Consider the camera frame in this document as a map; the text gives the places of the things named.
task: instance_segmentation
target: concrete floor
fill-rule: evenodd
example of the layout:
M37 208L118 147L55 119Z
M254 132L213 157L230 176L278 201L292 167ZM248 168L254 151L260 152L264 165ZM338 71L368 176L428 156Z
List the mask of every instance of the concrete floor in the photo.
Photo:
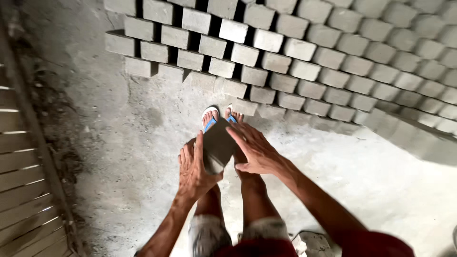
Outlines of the concrete floor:
M132 256L166 215L178 185L176 157L201 129L205 107L232 99L163 78L126 77L122 56L104 50L104 32L123 16L102 0L26 0L25 28L60 90L80 115L74 147L85 171L77 175L75 211L92 256ZM421 162L377 137L358 139L280 121L250 118L278 151L369 228L398 236L418 257L439 256L457 225L457 170ZM229 163L219 186L226 226L242 231L240 182ZM275 177L269 195L291 233L321 230ZM186 228L173 256L186 256Z

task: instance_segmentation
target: flip-flop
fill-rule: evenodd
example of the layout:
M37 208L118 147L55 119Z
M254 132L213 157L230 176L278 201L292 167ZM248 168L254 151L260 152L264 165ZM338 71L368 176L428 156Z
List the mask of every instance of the flip-flop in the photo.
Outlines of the flip-flop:
M205 117L205 114L207 114L208 112L212 112L212 111L216 111L218 113L218 115L219 115L219 110L214 106L210 106L210 107L206 108L206 110L203 112L203 115L202 115L202 126L204 128L204 132L206 132L211 125L213 125L213 124L215 124L217 122L214 119L214 116L213 116L213 118L208 122L208 124L206 124L206 126L203 123L203 117Z
M235 118L232 116L232 110L233 110L233 104L229 104L227 108L230 108L230 116L226 119L228 122L233 121L234 123L237 123Z

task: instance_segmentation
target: shorts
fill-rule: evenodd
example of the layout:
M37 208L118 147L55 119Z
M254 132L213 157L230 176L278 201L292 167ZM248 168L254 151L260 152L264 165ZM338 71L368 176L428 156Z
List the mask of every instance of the shorts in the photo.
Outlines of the shorts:
M290 240L286 224L280 218L256 220L243 229L241 240L261 238ZM189 225L191 257L210 257L225 246L232 246L232 239L220 218L213 215L192 218Z

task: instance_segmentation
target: hand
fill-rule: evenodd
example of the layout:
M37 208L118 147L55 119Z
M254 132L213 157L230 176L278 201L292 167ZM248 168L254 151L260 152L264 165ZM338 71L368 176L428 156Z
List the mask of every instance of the hand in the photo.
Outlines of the hand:
M194 202L223 179L223 172L217 175L208 175L205 171L203 164L203 132L201 130L197 135L197 139L190 140L181 149L178 162L178 194Z
M278 176L289 166L290 161L280 155L257 129L244 122L233 123L232 126L239 133L230 127L227 127L227 132L247 159L247 163L236 164L236 169L249 173Z

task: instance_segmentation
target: person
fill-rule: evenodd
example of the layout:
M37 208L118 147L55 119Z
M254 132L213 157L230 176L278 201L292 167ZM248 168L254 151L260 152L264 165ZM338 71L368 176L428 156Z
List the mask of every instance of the person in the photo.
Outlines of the person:
M261 174L279 178L305 205L331 239L342 249L342 256L411 257L412 249L401 240L370 232L349 211L280 155L257 129L244 123L243 115L229 106L224 117L232 122L227 132L238 145L235 170L241 180L243 234L232 241L224 227L221 192L217 182L223 173L208 175L203 165L203 132L185 144L178 156L179 187L170 211L138 257L167 257L180 234L186 217L197 202L189 227L191 257L297 256L287 228L268 198ZM204 113L205 131L219 119L217 110Z

